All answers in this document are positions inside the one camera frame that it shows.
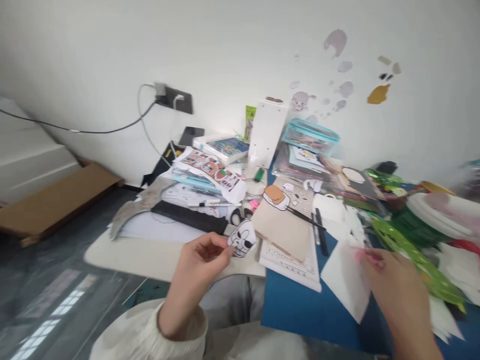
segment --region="scissors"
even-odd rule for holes
[[[245,219],[250,219],[253,216],[252,210],[248,208],[243,209],[243,216],[240,209],[237,207],[230,215],[230,224],[238,226]]]

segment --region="gray pants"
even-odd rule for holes
[[[208,333],[261,320],[264,296],[263,277],[232,275],[215,282],[200,301]]]

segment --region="tiled floor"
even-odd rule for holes
[[[26,249],[0,241],[0,359],[88,359],[145,278],[88,265],[88,246],[136,193],[116,189]]]

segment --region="white cable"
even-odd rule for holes
[[[180,95],[180,94],[177,94],[175,96],[175,98],[173,99],[173,110],[177,110],[177,100],[185,100],[185,96],[183,95]],[[173,140],[170,141],[170,149],[173,151],[173,156],[175,156],[175,159],[177,158],[177,153],[174,149],[174,146],[173,146]]]
[[[158,151],[157,147],[155,146],[154,142],[152,141],[152,139],[149,136],[149,132],[147,131],[147,127],[145,126],[144,118],[142,117],[142,109],[141,109],[141,106],[140,106],[140,94],[142,93],[143,87],[150,87],[150,88],[155,89],[155,86],[150,85],[150,84],[142,84],[142,85],[140,85],[140,87],[138,88],[138,92],[136,93],[136,107],[138,109],[138,113],[140,114],[140,118],[141,118],[140,121],[141,121],[141,126],[143,127],[143,132],[145,132],[145,136],[148,139],[148,141],[150,142],[150,145],[152,146],[152,148],[155,149],[156,153],[158,155],[160,155],[160,157],[168,165],[168,167],[171,168],[172,165],[170,165],[170,163],[167,161],[166,158],[164,158],[162,153],[160,151]]]

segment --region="sleeve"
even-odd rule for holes
[[[164,299],[141,303],[117,318],[97,339],[91,360],[196,360],[205,350],[208,323],[197,307],[187,327],[186,341],[171,341],[157,327]]]

